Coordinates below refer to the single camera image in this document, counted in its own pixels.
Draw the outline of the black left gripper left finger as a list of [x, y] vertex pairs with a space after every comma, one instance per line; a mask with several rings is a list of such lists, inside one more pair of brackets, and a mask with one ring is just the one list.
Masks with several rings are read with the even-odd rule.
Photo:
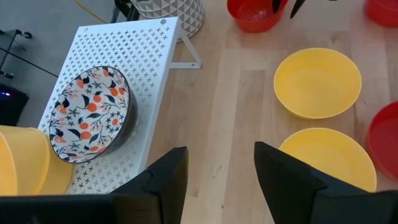
[[180, 224], [188, 183], [188, 149], [175, 147], [112, 191], [115, 224]]

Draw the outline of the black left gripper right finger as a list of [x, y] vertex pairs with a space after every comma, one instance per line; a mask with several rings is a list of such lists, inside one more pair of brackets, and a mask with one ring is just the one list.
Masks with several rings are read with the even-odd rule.
[[367, 193], [264, 142], [254, 143], [254, 165], [275, 224], [353, 222], [352, 204], [337, 200]]

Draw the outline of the red plastic mini bowl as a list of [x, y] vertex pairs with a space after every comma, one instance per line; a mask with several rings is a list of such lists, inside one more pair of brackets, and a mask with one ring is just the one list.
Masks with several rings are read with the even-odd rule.
[[398, 101], [374, 115], [366, 135], [366, 150], [378, 169], [398, 180]]
[[272, 0], [227, 0], [227, 9], [239, 29], [258, 33], [270, 30], [280, 21], [287, 2], [280, 0], [276, 13]]
[[398, 27], [398, 0], [366, 0], [364, 11], [381, 26]]

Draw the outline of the yellow plastic mini bowl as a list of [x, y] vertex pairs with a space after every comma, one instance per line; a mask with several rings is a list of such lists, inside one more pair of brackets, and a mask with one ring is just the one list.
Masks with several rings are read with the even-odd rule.
[[281, 105], [303, 119], [337, 116], [354, 105], [362, 88], [357, 65], [328, 48], [292, 53], [277, 67], [274, 92]]
[[0, 125], [0, 197], [64, 194], [72, 171], [42, 131]]
[[310, 166], [368, 192], [377, 189], [375, 166], [351, 137], [334, 129], [307, 128], [290, 135], [279, 149]]

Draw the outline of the black floral patterned bowl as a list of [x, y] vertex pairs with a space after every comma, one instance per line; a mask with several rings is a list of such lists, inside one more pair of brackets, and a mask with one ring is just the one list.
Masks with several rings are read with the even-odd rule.
[[82, 164], [121, 147], [137, 121], [137, 100], [117, 68], [98, 66], [77, 75], [55, 102], [49, 138], [55, 154]]

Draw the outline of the grey triangle patterned plant pot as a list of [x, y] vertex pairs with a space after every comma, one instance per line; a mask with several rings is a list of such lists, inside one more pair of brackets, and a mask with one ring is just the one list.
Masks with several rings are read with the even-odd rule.
[[179, 17], [188, 37], [193, 37], [202, 27], [205, 12], [201, 0], [131, 0], [145, 19]]

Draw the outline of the white perforated metal rack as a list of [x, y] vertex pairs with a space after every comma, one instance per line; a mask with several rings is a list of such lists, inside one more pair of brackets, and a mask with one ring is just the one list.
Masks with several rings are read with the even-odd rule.
[[114, 67], [125, 75], [137, 100], [137, 121], [126, 142], [114, 152], [71, 164], [67, 194], [105, 194], [144, 170], [169, 70], [201, 67], [199, 58], [173, 62], [178, 39], [191, 46], [177, 17], [82, 26], [77, 30], [40, 130], [49, 137], [51, 112], [64, 88], [80, 73], [98, 66]]

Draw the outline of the black box with purple light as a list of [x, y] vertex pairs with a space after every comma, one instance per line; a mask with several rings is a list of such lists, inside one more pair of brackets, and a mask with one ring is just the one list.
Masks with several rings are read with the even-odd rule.
[[16, 126], [28, 100], [24, 92], [0, 83], [0, 125]]

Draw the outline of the black metal table frame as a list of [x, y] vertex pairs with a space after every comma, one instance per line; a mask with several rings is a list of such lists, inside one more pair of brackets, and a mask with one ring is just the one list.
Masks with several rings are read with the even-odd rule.
[[139, 11], [131, 0], [114, 0], [113, 15], [110, 23], [116, 23], [120, 13], [123, 14], [127, 21], [137, 21], [140, 17]]

